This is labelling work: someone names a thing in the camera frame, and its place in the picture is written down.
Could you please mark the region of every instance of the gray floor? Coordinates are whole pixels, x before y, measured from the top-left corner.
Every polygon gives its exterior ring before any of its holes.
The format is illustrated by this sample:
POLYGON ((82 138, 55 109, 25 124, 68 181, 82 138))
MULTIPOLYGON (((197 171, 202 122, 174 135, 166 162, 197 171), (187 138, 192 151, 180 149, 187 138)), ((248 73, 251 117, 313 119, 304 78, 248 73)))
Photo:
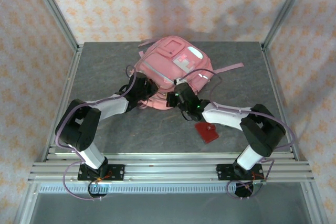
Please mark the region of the gray floor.
POLYGON ((310 224, 300 183, 267 184, 257 197, 225 194, 122 194, 102 201, 39 194, 31 224, 310 224))
MULTIPOLYGON (((85 43, 79 61, 70 101, 97 100, 110 96, 128 83, 126 65, 138 59, 138 42, 85 43)), ((279 117, 275 96, 257 42, 195 42, 210 58, 214 69, 243 62, 244 68, 221 73, 223 83, 214 100, 231 106, 264 104, 279 117)), ((208 98, 216 84, 214 77, 199 93, 208 98)), ((247 141, 242 132, 216 125, 220 138, 210 144, 194 128, 195 122, 183 119, 178 109, 159 111, 134 109, 102 121, 95 143, 104 153, 241 152, 247 141)))

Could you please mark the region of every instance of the red tag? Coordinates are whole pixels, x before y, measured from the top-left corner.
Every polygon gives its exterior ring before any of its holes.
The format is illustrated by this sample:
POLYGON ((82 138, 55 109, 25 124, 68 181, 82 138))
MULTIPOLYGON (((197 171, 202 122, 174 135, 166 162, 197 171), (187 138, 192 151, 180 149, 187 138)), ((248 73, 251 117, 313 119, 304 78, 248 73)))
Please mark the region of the red tag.
POLYGON ((213 140, 219 138, 218 133, 216 132, 216 126, 210 123, 196 123, 195 128, 201 135, 203 141, 208 144, 213 140))

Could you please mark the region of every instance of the pink backpack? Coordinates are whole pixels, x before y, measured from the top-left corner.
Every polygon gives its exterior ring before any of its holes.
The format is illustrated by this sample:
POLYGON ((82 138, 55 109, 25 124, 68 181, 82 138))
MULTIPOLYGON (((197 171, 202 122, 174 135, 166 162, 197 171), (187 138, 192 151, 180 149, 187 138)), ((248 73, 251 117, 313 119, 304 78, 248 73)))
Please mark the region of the pink backpack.
MULTIPOLYGON (((150 106, 159 110, 167 110, 170 108, 166 106, 166 94, 174 90, 174 80, 194 69, 205 68, 213 71, 213 68, 209 57, 204 52, 178 36, 148 40, 139 47, 151 42, 155 43, 145 53, 139 52, 141 59, 136 63, 135 68, 152 79, 159 90, 148 101, 142 101, 144 106, 141 108, 150 106)), ((217 69, 214 72, 220 73, 243 66, 239 63, 217 69)), ((196 71, 187 76, 186 81, 197 94, 212 76, 213 74, 207 71, 196 71)))

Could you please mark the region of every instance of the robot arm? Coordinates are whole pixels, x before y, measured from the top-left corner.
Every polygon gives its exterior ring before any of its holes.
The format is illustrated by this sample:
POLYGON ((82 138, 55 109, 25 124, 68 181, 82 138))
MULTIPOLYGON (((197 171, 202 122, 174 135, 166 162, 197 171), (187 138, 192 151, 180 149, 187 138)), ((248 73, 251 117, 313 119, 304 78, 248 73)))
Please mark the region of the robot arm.
POLYGON ((113 115, 129 112, 136 107, 139 101, 147 100, 158 90, 156 84, 140 72, 136 73, 135 82, 131 88, 134 78, 132 75, 129 83, 124 85, 119 92, 103 100, 88 102, 73 100, 56 127, 57 133, 74 107, 87 104, 70 117, 60 134, 60 139, 78 151, 85 161, 84 168, 92 174, 92 177, 103 177, 107 173, 108 160, 93 143, 98 123, 113 115), (123 90, 130 88, 131 90, 123 96, 123 90))
POLYGON ((238 178, 243 178, 263 157, 269 157, 286 133, 279 123, 253 114, 259 112, 272 116, 265 106, 256 104, 253 108, 235 108, 200 100, 186 82, 168 93, 167 106, 178 106, 194 121, 219 123, 243 131, 249 145, 233 163, 238 178))

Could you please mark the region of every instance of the floral wallpaper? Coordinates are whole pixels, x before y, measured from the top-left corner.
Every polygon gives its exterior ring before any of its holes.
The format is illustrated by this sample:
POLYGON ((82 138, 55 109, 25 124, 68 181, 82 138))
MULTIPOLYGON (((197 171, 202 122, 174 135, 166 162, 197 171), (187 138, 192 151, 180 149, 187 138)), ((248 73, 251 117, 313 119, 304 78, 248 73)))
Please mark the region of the floral wallpaper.
POLYGON ((12 223, 72 50, 43 0, 0 0, 0 223, 12 223))
POLYGON ((301 155, 336 223, 336 0, 297 0, 268 55, 301 155))
POLYGON ((56 0, 79 43, 263 41, 285 0, 56 0))

